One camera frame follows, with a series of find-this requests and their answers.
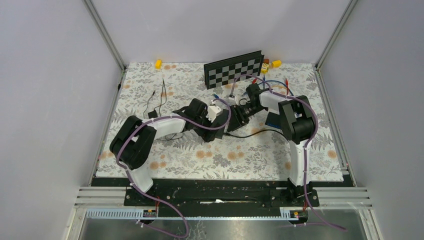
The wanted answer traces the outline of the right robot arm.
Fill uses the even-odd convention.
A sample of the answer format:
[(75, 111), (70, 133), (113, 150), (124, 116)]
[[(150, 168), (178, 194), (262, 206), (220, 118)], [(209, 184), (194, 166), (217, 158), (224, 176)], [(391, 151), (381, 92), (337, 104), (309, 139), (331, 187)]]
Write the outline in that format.
[(289, 180), (296, 186), (287, 191), (287, 201), (293, 206), (301, 205), (306, 199), (305, 190), (298, 186), (307, 185), (309, 144), (318, 131), (318, 120), (306, 96), (284, 96), (269, 88), (260, 89), (258, 84), (246, 88), (249, 100), (242, 105), (230, 107), (231, 118), (228, 132), (248, 124), (249, 118), (262, 110), (278, 112), (282, 135), (290, 145), (291, 170)]

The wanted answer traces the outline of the black ribbed network switch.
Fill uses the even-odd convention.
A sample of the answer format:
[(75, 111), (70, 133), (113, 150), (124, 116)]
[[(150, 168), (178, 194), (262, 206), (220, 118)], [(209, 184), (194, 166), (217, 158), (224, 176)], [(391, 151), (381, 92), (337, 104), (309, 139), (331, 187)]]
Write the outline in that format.
[(273, 113), (273, 112), (268, 112), (266, 120), (265, 120), (265, 125), (272, 127), (272, 128), (276, 128), (278, 130), (282, 129), (282, 120), (281, 120), (281, 116), (279, 114)]

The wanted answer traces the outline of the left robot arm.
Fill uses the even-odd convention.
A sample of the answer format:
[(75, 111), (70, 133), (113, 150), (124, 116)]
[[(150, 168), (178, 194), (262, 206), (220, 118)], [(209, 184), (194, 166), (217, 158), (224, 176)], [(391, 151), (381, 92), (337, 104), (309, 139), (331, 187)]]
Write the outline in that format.
[(213, 99), (207, 104), (197, 98), (189, 105), (169, 115), (140, 119), (132, 115), (126, 119), (112, 140), (109, 150), (116, 163), (124, 168), (131, 186), (137, 189), (136, 199), (144, 206), (152, 204), (155, 192), (151, 189), (153, 179), (144, 166), (155, 140), (178, 133), (194, 131), (206, 143), (221, 139), (230, 123), (232, 112)]

